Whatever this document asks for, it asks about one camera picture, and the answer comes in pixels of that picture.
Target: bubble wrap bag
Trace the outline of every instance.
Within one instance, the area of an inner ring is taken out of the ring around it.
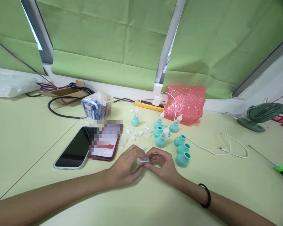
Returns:
[[[205,86],[184,86],[184,85],[168,85],[166,90],[176,99],[177,114],[176,117],[183,114],[180,124],[190,126],[194,123],[199,123],[203,115],[203,106],[205,103],[204,93],[207,87]],[[174,120],[175,102],[168,95],[168,102],[164,109],[165,118]]]

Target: nasal aspirator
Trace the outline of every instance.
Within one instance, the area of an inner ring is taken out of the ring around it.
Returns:
[[[179,125],[180,121],[182,120],[182,115],[183,114],[178,116],[177,119],[175,120],[175,122],[173,124],[171,124],[171,126],[170,126],[171,132],[177,132],[178,131],[178,125]]]
[[[138,112],[139,112],[139,107],[135,109],[134,117],[132,118],[132,121],[131,121],[132,126],[138,126],[138,123],[139,123]]]
[[[154,123],[154,129],[158,126],[162,126],[162,119],[164,118],[164,111],[159,115],[159,119]]]
[[[164,128],[160,136],[155,139],[155,145],[157,147],[163,148],[165,146],[165,139],[169,136],[169,132],[170,132],[169,128],[170,128],[169,126]]]

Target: black wristband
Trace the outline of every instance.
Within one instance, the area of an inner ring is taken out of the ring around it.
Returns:
[[[199,186],[203,186],[203,187],[206,189],[207,194],[208,194],[208,202],[207,202],[205,205],[201,204],[201,206],[202,206],[203,208],[208,208],[208,207],[210,206],[210,203],[211,203],[210,192],[209,192],[208,188],[207,188],[204,184],[199,184]]]

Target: screwdriver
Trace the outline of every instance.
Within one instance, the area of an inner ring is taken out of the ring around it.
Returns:
[[[270,160],[268,160],[265,156],[263,156],[261,153],[259,153],[257,150],[255,150],[258,154],[260,154],[261,157],[263,157],[265,160],[267,160],[267,162],[271,163],[274,167],[273,169],[275,169],[277,172],[281,173],[283,175],[283,167],[281,166],[276,166],[273,162],[271,162]]]

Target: pixelated screen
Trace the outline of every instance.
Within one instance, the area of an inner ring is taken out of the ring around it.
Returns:
[[[90,124],[89,128],[89,158],[111,158],[123,131],[122,121],[97,121],[97,124]]]

